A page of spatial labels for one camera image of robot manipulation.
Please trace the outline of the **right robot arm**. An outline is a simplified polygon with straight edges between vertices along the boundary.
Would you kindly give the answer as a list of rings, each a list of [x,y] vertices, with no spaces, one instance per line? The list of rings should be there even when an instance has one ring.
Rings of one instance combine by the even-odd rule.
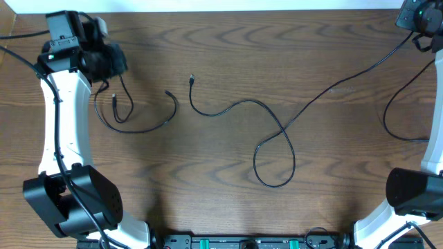
[[[435,54],[437,93],[428,146],[419,171],[394,168],[386,182],[386,199],[353,225],[349,248],[388,248],[412,229],[442,218],[442,2],[406,0],[396,25],[431,38],[420,51]]]

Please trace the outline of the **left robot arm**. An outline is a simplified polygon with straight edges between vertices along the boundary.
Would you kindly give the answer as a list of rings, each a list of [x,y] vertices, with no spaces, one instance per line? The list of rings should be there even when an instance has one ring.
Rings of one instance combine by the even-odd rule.
[[[38,176],[23,184],[25,200],[56,237],[73,237],[83,248],[151,248],[148,224],[124,210],[89,144],[91,85],[127,70],[119,45],[50,50],[33,70],[44,93],[45,139]]]

